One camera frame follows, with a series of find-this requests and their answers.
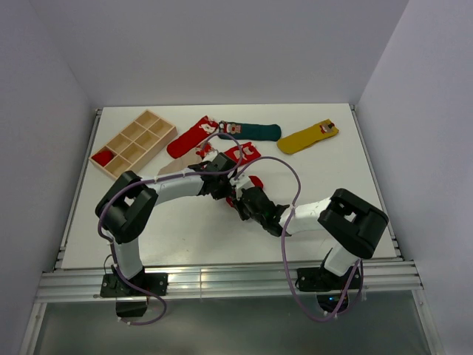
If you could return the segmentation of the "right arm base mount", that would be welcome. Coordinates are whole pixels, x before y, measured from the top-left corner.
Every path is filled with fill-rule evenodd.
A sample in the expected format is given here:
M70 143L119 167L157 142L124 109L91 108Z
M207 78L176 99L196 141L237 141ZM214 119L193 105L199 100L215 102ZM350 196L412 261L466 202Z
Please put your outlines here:
M347 294L342 298L341 293L350 278L353 267L350 266L343 276L336 276L323 267L298 268L295 287L301 292L317 293L319 307L331 313L335 310L338 301L342 299L342 304L337 314L343 314L355 305L362 294L364 278L361 276L359 268L355 268L355 273L349 283Z

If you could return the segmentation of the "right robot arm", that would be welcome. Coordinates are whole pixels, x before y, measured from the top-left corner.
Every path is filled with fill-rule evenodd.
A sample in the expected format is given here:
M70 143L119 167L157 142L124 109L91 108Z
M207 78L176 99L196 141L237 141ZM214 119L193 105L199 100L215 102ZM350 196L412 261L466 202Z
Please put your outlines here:
M328 252L320 270L320 280L336 288L349 267L372 258L387 228L387 214L346 189L332 196L300 206L276 205L260 187L243 189L231 198L242 220L252 219L275 237L325 230L336 244Z

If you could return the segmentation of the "yellow sock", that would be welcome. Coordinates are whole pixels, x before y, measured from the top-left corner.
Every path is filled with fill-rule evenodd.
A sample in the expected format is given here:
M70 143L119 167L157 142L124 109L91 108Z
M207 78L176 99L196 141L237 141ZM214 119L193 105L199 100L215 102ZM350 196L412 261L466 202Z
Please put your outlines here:
M339 133L338 127L330 120L320 121L302 131L295 132L276 142L278 149L286 154L293 155L314 144L328 138L332 138Z

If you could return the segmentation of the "red sock with santa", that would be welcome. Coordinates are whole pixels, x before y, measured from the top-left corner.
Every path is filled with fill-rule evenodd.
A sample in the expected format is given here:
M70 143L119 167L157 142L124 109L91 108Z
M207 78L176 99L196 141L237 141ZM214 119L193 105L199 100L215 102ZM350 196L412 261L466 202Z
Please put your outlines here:
M108 149L97 152L92 156L92 160L99 166L105 167L114 158L114 153Z

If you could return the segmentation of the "wooden compartment tray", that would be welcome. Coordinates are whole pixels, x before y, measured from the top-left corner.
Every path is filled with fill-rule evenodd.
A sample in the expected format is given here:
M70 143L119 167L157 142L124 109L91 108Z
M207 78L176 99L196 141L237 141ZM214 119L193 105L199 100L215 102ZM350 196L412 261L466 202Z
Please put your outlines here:
M139 172L176 137L177 127L174 124L145 110L94 152L89 160L102 173L116 180L126 171ZM92 160L92 156L105 149L112 151L115 157L102 167Z

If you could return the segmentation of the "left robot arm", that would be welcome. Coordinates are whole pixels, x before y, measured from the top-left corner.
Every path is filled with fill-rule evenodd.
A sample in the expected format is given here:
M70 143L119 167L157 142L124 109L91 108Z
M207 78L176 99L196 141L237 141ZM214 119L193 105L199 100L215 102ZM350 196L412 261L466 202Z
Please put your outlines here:
M223 153L171 174L144 179L124 172L95 208L98 233L110 244L113 268L119 275L118 288L136 295L144 286L144 267L138 238L154 208L181 197L211 195L215 199L230 194L231 174L237 163Z

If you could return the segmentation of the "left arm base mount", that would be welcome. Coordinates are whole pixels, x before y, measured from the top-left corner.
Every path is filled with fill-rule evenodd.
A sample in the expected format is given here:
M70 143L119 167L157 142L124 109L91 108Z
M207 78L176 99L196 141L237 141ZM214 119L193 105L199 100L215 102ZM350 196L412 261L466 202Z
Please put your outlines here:
M145 271L124 281L113 270L103 276L99 296L103 299L116 299L115 312L118 317L134 319L146 313L152 295L166 295L168 281L167 273L149 274Z

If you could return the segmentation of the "red white striped sock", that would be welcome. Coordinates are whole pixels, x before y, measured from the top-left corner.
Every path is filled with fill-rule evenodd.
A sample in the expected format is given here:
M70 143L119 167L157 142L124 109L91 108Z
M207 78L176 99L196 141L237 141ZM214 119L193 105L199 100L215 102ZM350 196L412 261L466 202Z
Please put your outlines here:
M256 175L250 175L248 179L251 181L251 187L256 186L261 189L264 188L263 182ZM230 197L227 197L225 200L230 207L234 207L234 203Z

